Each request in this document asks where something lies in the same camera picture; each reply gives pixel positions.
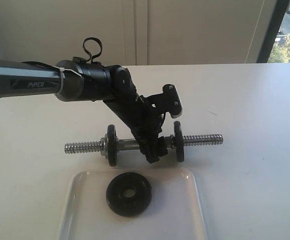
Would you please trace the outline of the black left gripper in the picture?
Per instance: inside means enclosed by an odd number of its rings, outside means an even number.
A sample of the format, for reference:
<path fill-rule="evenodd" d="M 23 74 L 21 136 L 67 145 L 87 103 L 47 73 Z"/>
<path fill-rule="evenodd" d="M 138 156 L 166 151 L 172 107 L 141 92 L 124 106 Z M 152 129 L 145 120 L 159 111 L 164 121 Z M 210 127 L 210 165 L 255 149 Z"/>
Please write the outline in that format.
<path fill-rule="evenodd" d="M 140 143 L 140 151 L 146 160 L 153 164 L 159 157 L 167 155 L 167 145 L 162 132 L 164 114 L 143 96 L 126 99 L 112 94 L 102 99 L 120 120 L 130 129 L 134 138 Z"/>

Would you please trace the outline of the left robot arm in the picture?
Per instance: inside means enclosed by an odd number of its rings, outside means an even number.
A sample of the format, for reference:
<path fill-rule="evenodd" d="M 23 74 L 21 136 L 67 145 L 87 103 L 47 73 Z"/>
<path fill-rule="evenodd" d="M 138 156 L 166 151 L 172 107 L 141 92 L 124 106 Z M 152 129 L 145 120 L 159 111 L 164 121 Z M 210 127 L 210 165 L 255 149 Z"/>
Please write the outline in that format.
<path fill-rule="evenodd" d="M 163 113 L 138 95 L 129 70 L 123 66 L 71 60 L 53 66 L 0 59 L 0 99 L 44 94 L 54 94 L 63 102 L 103 101 L 130 129 L 149 163 L 168 153 L 159 136 Z"/>

